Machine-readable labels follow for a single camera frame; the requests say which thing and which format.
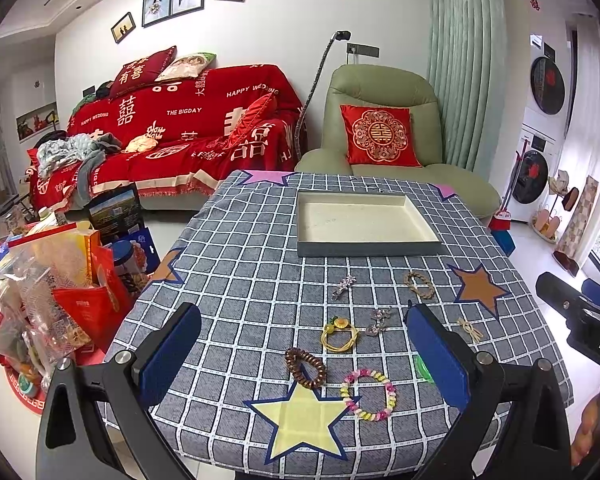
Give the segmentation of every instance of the checkered tablecloth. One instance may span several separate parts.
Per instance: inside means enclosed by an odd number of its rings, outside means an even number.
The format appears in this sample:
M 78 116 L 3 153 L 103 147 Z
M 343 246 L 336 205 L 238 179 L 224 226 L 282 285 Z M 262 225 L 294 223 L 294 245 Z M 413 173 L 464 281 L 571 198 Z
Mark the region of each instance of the checkered tablecloth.
M 458 410 L 416 375 L 416 354 L 401 321 L 408 300 L 417 300 L 403 285 L 409 270 L 424 273 L 434 283 L 436 295 L 426 303 L 445 327 L 501 362 L 530 365 L 544 356 L 555 365 L 565 404 L 573 402 L 564 362 L 528 288 L 458 197 L 443 201 L 429 184 L 384 178 L 297 173 L 288 177 L 288 186 L 241 185 L 244 180 L 243 172 L 234 171 L 191 219 L 172 249 L 182 250 L 173 268 L 183 283 L 152 283 L 107 353 L 110 359 L 121 349 L 135 349 L 183 301 L 200 308 L 200 337 L 163 402 L 150 410 L 174 450 L 202 462 L 279 478 L 372 478 L 422 466 Z M 440 236 L 444 254 L 300 259 L 298 189 L 406 194 Z M 477 303 L 454 304 L 461 282 L 449 264 L 460 269 L 483 264 L 493 282 L 511 292 L 498 300 L 500 322 Z M 347 274 L 356 277 L 356 285 L 333 301 L 333 289 Z M 363 328 L 378 305 L 394 311 L 380 337 L 362 336 L 345 354 L 326 352 L 321 346 L 320 333 L 328 319 L 347 317 Z M 484 334 L 479 345 L 456 323 L 461 316 Z M 346 338 L 344 333 L 334 334 L 330 342 L 339 345 Z M 346 415 L 335 425 L 348 460 L 300 449 L 264 465 L 272 427 L 244 401 L 285 396 L 292 380 L 284 352 L 291 346 L 326 363 L 323 395 L 337 397 L 342 378 L 355 368 L 382 370 L 396 386 L 398 403 L 388 421 L 365 422 Z M 384 407 L 379 383 L 357 384 L 356 394 L 362 394 L 367 411 Z M 108 406 L 101 410 L 107 424 L 115 425 Z M 485 447 L 496 439 L 507 412 L 506 404 L 498 408 Z

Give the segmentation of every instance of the metal screw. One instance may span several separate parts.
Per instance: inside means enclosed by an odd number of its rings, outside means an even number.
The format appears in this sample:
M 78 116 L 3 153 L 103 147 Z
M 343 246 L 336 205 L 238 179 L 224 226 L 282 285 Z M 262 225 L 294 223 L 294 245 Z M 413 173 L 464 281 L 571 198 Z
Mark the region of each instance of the metal screw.
M 63 357 L 56 365 L 56 368 L 58 368 L 58 370 L 66 370 L 69 366 L 71 366 L 71 359 L 68 357 Z
M 475 355 L 475 359 L 481 365 L 490 365 L 491 363 L 493 363 L 493 356 L 489 352 L 478 352 Z
M 115 357 L 115 360 L 119 365 L 128 363 L 130 359 L 131 359 L 131 352 L 129 350 L 123 350 L 122 352 L 118 352 Z
M 545 372 L 548 372 L 552 368 L 551 361 L 549 361 L 549 359 L 544 358 L 538 359 L 538 368 L 544 370 Z

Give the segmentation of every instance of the embroidered flower pattern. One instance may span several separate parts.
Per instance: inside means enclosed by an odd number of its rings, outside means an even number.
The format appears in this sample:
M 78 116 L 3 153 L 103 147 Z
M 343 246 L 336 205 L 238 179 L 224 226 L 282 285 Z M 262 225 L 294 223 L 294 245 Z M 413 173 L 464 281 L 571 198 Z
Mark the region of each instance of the embroidered flower pattern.
M 353 123 L 353 142 L 371 160 L 389 162 L 409 144 L 404 125 L 384 110 L 367 110 Z

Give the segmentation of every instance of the curtain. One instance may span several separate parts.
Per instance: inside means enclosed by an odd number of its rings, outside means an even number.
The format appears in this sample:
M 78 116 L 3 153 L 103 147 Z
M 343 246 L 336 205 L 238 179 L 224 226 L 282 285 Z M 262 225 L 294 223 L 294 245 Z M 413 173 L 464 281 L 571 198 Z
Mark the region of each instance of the curtain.
M 485 179 L 500 135 L 506 49 L 503 0 L 432 0 L 429 81 L 445 161 Z
M 560 156 L 570 186 L 582 190 L 588 176 L 600 183 L 600 21 L 576 16 L 578 84 L 571 124 Z M 600 185 L 591 215 L 573 259 L 582 267 L 600 233 Z

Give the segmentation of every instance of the rectangular tray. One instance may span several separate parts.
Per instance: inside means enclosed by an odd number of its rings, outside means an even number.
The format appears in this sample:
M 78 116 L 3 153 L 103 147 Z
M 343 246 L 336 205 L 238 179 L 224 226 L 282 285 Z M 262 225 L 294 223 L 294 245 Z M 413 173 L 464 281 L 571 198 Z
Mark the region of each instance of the rectangular tray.
M 298 192 L 298 256 L 438 254 L 441 242 L 402 194 Z

